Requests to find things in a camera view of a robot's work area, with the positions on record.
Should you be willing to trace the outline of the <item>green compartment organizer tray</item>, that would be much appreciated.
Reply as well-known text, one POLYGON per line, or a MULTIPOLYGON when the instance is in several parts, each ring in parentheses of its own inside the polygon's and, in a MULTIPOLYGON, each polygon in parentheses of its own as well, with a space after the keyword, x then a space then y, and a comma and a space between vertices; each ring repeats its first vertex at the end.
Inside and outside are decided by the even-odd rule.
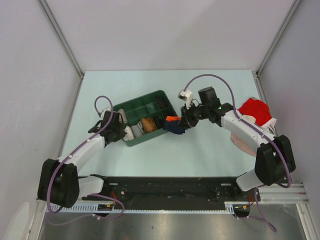
POLYGON ((113 107, 118 112, 119 109, 124 109, 128 122, 123 124, 123 128, 126 126, 134 126, 141 123, 142 118, 152 118, 156 124, 157 130, 146 133, 145 135, 134 138, 130 141, 125 141, 126 146, 133 147, 141 144, 160 135, 165 134, 167 131, 163 129, 165 119, 167 116, 177 116, 177 113, 172 106, 169 98, 163 90, 156 90, 151 93, 133 98, 131 100, 119 103, 113 107), (162 97, 167 100, 168 107, 160 109, 156 97, 162 97))

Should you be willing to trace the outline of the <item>white rolled cloth in tray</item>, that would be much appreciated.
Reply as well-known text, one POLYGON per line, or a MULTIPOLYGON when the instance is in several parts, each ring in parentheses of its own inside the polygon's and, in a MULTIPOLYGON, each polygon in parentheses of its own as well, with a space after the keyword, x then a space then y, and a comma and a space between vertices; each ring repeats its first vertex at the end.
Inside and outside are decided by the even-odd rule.
POLYGON ((125 142, 132 141, 135 139, 135 135, 134 135, 133 130, 130 126, 126 126, 124 128, 124 132, 125 132, 125 136, 123 137, 123 140, 125 142))

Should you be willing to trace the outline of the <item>navy orange underwear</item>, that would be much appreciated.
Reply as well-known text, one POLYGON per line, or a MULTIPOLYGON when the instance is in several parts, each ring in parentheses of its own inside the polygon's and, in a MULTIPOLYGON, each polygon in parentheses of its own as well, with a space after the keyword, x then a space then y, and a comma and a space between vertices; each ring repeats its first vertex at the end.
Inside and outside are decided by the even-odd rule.
POLYGON ((164 121, 163 129, 167 132, 173 133, 175 135, 182 135, 186 130, 179 127, 178 124, 181 120, 180 116, 167 116, 164 121))

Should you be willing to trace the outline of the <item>beige rolled cloth in tray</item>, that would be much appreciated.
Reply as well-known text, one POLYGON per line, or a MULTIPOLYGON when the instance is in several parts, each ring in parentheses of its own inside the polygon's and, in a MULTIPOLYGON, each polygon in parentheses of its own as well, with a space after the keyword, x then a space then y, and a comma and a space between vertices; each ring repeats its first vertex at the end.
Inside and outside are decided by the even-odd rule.
POLYGON ((119 113, 119 122, 122 124, 126 124, 128 122, 128 119, 124 109, 123 108, 119 109, 118 113, 119 113))

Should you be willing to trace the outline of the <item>grey rolled cloth in tray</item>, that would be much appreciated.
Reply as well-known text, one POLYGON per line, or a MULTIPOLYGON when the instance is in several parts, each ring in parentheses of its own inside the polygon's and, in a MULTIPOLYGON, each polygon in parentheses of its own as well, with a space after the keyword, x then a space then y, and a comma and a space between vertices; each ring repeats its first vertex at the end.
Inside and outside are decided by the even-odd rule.
POLYGON ((137 123, 136 125, 133 125, 131 129, 135 138, 139 138, 146 134, 141 122, 137 123))

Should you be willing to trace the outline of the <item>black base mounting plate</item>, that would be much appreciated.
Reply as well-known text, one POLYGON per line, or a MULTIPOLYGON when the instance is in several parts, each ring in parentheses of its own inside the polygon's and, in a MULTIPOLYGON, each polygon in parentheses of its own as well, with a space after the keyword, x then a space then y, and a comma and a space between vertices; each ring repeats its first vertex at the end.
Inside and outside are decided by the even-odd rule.
POLYGON ((244 202, 259 197, 253 188, 242 191, 235 177, 106 177, 99 195, 126 202, 134 197, 204 198, 214 202, 244 202))

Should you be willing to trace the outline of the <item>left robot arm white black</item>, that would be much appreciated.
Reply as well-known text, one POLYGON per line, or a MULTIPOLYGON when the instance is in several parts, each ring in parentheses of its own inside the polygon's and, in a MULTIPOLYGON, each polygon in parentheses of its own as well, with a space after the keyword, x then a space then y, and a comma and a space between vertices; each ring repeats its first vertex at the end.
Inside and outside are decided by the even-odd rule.
POLYGON ((65 208, 71 208, 77 200, 91 194, 100 200, 107 199, 111 188, 104 184, 103 177, 90 175, 80 178, 78 173, 99 151, 124 138, 123 124, 119 112, 105 110, 88 131, 84 143, 65 157, 44 161, 37 198, 65 208))

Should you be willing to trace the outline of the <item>black rolled cloth back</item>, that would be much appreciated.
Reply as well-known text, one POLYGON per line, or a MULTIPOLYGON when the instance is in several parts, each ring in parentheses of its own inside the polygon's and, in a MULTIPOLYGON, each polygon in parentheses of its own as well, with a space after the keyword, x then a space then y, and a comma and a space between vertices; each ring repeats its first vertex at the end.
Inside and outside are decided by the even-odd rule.
POLYGON ((159 106, 160 109, 165 109, 165 108, 167 108, 169 106, 167 100, 165 98, 163 98, 163 97, 157 96, 154 99, 155 99, 155 101, 156 101, 156 103, 157 103, 157 105, 159 106))

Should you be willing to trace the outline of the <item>orange rolled cloth in tray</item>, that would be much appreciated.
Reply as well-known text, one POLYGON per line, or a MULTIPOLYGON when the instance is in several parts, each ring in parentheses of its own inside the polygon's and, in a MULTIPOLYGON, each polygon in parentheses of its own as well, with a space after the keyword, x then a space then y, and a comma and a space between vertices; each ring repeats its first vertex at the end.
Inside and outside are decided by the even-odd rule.
POLYGON ((151 117, 142 118, 141 123, 142 123, 144 131, 147 134, 152 133, 158 129, 154 120, 151 117))

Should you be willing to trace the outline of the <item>aluminium frame rail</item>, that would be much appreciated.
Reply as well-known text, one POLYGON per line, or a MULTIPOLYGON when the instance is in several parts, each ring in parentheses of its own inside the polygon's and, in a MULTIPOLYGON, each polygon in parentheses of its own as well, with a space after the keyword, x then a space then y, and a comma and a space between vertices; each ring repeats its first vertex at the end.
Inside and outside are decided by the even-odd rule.
MULTIPOLYGON (((262 186, 258 188, 258 193, 261 201, 263 202, 271 202, 271 203, 276 203, 276 202, 284 202, 284 203, 299 203, 299 202, 306 202, 308 200, 306 196, 305 189, 302 184, 292 184, 290 188, 282 188, 277 184, 273 184, 271 186, 262 186)), ((78 200, 93 200, 93 199, 100 199, 104 195, 100 195, 98 193, 96 194, 91 194, 84 196, 78 200)), ((208 202, 214 202, 214 203, 219 203, 215 202, 212 200, 207 200, 205 198, 201 197, 190 197, 190 198, 183 198, 183 197, 172 197, 172 198, 156 198, 152 196, 136 196, 133 197, 132 199, 125 201, 124 203, 126 204, 132 204, 133 202, 141 202, 143 200, 146 201, 165 201, 165 200, 180 200, 180 201, 189 201, 189 200, 206 200, 208 202)), ((247 202, 247 201, 222 201, 222 202, 247 202)))

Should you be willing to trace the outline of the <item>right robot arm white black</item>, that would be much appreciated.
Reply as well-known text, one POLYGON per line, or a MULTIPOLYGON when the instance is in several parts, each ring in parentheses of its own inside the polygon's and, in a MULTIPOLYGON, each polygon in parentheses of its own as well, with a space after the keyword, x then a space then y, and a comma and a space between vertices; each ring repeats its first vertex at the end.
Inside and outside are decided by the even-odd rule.
POLYGON ((201 102, 195 105, 190 90, 179 93, 179 99, 185 104, 180 109, 178 126, 190 129, 200 120, 209 120, 239 137, 256 152, 254 168, 238 176, 236 185, 230 188, 235 200, 242 201, 253 188, 279 184, 281 179, 291 176, 296 164, 288 137, 275 136, 248 122, 231 104, 222 104, 212 87, 203 88, 198 94, 201 102))

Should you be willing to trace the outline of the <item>red white underwear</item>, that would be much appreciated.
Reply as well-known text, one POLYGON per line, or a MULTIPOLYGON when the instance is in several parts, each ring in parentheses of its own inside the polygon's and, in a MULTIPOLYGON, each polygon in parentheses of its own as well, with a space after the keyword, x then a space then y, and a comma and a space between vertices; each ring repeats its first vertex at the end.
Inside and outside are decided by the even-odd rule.
POLYGON ((273 132, 275 131, 277 119, 271 115, 269 106, 263 101, 251 97, 238 109, 238 111, 242 115, 255 118, 255 124, 259 127, 269 129, 273 132))

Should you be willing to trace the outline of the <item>pink underwear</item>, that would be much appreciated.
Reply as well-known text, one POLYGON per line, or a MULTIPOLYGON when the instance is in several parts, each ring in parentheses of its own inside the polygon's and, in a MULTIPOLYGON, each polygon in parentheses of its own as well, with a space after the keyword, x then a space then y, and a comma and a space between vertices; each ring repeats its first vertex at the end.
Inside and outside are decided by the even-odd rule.
POLYGON ((249 154, 250 156, 256 157, 256 152, 247 143, 245 143, 241 138, 239 138, 234 133, 231 133, 230 140, 234 143, 234 145, 237 148, 239 148, 243 152, 249 154))

